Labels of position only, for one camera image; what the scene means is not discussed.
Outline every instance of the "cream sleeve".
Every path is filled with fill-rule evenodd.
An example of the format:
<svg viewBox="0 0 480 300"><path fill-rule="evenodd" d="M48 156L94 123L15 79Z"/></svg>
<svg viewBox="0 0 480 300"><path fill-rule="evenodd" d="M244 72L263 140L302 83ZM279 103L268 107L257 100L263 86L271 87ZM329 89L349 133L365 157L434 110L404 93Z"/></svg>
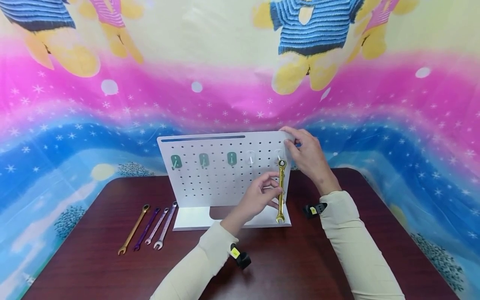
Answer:
<svg viewBox="0 0 480 300"><path fill-rule="evenodd" d="M237 242L238 239L215 222L198 245L168 273L150 300L198 300L227 261L231 244Z"/></svg>
<svg viewBox="0 0 480 300"><path fill-rule="evenodd" d="M382 253L360 220L349 193L332 192L320 214L322 227L347 276L356 300L399 300L405 296Z"/></svg>

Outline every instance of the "left hand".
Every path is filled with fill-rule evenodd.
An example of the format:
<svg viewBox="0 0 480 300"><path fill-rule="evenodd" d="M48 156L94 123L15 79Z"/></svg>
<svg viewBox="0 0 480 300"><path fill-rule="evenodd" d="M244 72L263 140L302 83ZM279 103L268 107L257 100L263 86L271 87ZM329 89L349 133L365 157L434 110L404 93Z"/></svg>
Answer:
<svg viewBox="0 0 480 300"><path fill-rule="evenodd" d="M261 213L267 205L278 209L278 204L272 200L283 191L272 177L279 176L278 172L267 172L252 181L240 203L220 222L220 225L236 236L243 225Z"/></svg>
<svg viewBox="0 0 480 300"><path fill-rule="evenodd" d="M266 206L278 209L278 204L272 200L283 191L278 182L272 177L279 176L278 172L267 172L252 181L240 203L235 208L237 213L243 215L247 222L261 213Z"/></svg>

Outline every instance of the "cartoon bear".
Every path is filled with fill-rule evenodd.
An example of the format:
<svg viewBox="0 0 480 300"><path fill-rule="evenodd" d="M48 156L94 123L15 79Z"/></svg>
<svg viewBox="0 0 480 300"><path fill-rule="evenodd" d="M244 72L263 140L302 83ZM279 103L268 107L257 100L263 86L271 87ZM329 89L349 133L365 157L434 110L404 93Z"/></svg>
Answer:
<svg viewBox="0 0 480 300"><path fill-rule="evenodd" d="M32 58L54 69L50 56L79 77L98 73L97 55L80 39L66 0L0 0L0 10L22 37Z"/></svg>
<svg viewBox="0 0 480 300"><path fill-rule="evenodd" d="M366 60L373 60L384 54L387 49L385 35L390 14L407 14L414 10L419 2L420 0L382 0L373 10L372 18L347 62L354 60L360 50Z"/></svg>
<svg viewBox="0 0 480 300"><path fill-rule="evenodd" d="M130 36L122 16L139 19L144 8L135 0L74 0L79 1L79 12L85 18L98 19L108 39L112 53L126 58L130 54L137 63L143 63L144 57Z"/></svg>
<svg viewBox="0 0 480 300"><path fill-rule="evenodd" d="M351 24L371 15L380 0L281 0L253 9L258 28L281 28L280 64L272 88L281 95L293 93L305 75L310 87L323 90L338 68L341 50Z"/></svg>

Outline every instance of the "wooden table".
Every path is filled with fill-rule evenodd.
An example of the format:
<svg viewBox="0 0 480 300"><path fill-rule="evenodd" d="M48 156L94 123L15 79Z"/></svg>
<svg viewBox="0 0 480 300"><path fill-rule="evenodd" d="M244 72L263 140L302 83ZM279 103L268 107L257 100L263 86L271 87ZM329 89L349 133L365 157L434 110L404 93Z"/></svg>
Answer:
<svg viewBox="0 0 480 300"><path fill-rule="evenodd" d="M406 298L457 299L362 175L351 169L335 169L334 173L343 189L355 199L361 219ZM142 244L140 251L133 252L150 212L144 217L126 254L118 256L117 251L144 204L163 209L170 207L174 199L168 177L113 180L24 299L149 299L164 276L197 244L203 231L170 231L162 250L155 251L152 245ZM300 172L292 172L288 212L293 226L244 229L239 236L239 247L248 252L252 264L242 272L232 259L228 259L201 299L352 299L320 220L307 220L301 212L303 205L316 203L317 199L318 193L312 183Z"/></svg>

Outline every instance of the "hand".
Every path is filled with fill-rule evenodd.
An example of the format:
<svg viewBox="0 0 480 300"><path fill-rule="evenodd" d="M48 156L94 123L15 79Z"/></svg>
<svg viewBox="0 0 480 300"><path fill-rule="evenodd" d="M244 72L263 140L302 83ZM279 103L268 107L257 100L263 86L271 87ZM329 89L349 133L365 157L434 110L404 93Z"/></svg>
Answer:
<svg viewBox="0 0 480 300"><path fill-rule="evenodd" d="M272 201L283 192L278 182L272 178L278 176L280 176L278 172L267 172L252 181L240 203L220 222L220 225L235 236L245 223L261 213L266 206L278 209L278 204Z"/></svg>
<svg viewBox="0 0 480 300"><path fill-rule="evenodd" d="M290 151L295 164L317 187L320 195L328 195L334 191L341 191L338 180L328 166L320 142L305 129L294 129L288 126L280 130L295 137L295 143L285 140L285 147Z"/></svg>

